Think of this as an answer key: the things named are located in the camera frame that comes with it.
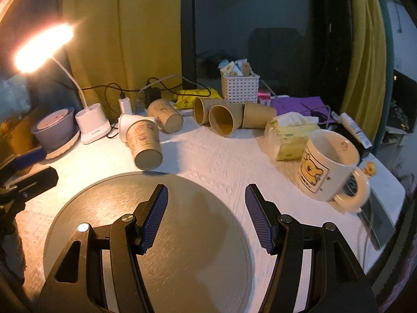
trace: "white ceramic mug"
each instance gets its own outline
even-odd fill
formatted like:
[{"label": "white ceramic mug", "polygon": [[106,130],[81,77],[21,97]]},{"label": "white ceramic mug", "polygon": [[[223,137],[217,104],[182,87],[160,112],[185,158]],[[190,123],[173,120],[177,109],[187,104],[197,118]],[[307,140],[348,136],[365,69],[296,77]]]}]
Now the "white ceramic mug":
[{"label": "white ceramic mug", "polygon": [[[311,198],[319,201],[334,198],[348,212],[359,213],[369,198],[370,186],[358,163],[356,147],[344,136],[330,130],[315,130],[309,134],[303,152],[298,187]],[[354,196],[341,191],[351,174],[358,185]]]}]

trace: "small yellow figurine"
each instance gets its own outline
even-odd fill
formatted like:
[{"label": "small yellow figurine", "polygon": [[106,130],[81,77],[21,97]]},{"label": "small yellow figurine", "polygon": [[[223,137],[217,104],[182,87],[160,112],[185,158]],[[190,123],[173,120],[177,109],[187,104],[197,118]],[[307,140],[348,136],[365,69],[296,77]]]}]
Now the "small yellow figurine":
[{"label": "small yellow figurine", "polygon": [[377,174],[377,167],[375,166],[373,162],[368,161],[366,163],[366,166],[363,168],[363,172],[368,178],[370,178],[371,176],[374,176]]}]

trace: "mug handle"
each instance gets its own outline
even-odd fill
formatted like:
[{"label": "mug handle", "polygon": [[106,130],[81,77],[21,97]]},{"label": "mug handle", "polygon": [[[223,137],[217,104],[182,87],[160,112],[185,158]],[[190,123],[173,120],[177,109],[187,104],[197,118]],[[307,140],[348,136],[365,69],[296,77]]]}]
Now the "mug handle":
[{"label": "mug handle", "polygon": [[350,213],[360,213],[361,206],[368,200],[371,188],[365,173],[358,167],[352,172],[358,185],[358,190],[354,196],[345,193],[337,194],[334,200]]}]

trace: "mug rim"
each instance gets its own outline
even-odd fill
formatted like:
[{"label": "mug rim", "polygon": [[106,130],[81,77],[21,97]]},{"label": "mug rim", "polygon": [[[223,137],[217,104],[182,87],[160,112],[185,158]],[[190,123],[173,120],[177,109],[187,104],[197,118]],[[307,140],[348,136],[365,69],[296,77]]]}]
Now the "mug rim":
[{"label": "mug rim", "polygon": [[[318,134],[318,132],[327,132],[327,133],[329,133],[330,135],[333,135],[333,136],[338,136],[338,137],[341,137],[341,138],[343,138],[344,139],[344,141],[347,141],[347,142],[349,142],[351,145],[352,145],[352,147],[354,148],[354,151],[356,152],[356,162],[355,163],[353,163],[353,164],[341,164],[341,163],[339,163],[339,162],[336,162],[336,161],[334,161],[334,160],[332,160],[332,159],[330,159],[330,158],[328,158],[328,157],[326,157],[322,152],[320,152],[317,148],[316,148],[316,146],[314,145],[314,142],[313,142],[313,139],[311,138],[311,136],[314,134],[314,133],[316,133],[316,134]],[[334,164],[337,164],[337,165],[339,165],[339,166],[354,166],[354,167],[356,167],[357,165],[358,165],[358,163],[359,163],[359,161],[360,161],[360,155],[359,155],[359,152],[358,152],[358,150],[357,150],[357,148],[355,147],[355,145],[349,140],[349,139],[347,139],[347,138],[345,138],[343,135],[341,135],[341,134],[339,134],[339,133],[337,133],[337,132],[333,132],[332,130],[328,130],[328,129],[316,129],[316,130],[314,130],[313,132],[311,132],[311,133],[309,133],[309,141],[311,142],[311,144],[313,145],[313,147],[314,147],[314,149],[317,151],[317,152],[319,152],[321,155],[322,155],[322,157],[323,158],[325,158],[327,161],[330,161],[330,162],[332,162],[332,163],[334,163]]]}]

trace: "yellow tissue package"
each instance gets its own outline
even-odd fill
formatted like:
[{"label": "yellow tissue package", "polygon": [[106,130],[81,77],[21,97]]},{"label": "yellow tissue package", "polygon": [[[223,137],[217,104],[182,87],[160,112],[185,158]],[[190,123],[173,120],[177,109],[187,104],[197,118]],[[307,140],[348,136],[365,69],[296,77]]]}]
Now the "yellow tissue package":
[{"label": "yellow tissue package", "polygon": [[301,125],[280,126],[278,118],[272,119],[265,128],[270,158],[276,161],[301,159],[309,133],[320,129],[319,126],[308,121]]},{"label": "yellow tissue package", "polygon": [[[222,98],[215,89],[211,87],[209,89],[211,91],[211,95],[207,97],[208,99],[221,99]],[[194,108],[194,102],[196,98],[203,98],[207,96],[209,93],[207,89],[191,89],[191,90],[182,89],[179,91],[179,94],[183,94],[183,95],[174,96],[174,100],[176,100],[175,106],[178,109],[189,109],[189,108]]]}]

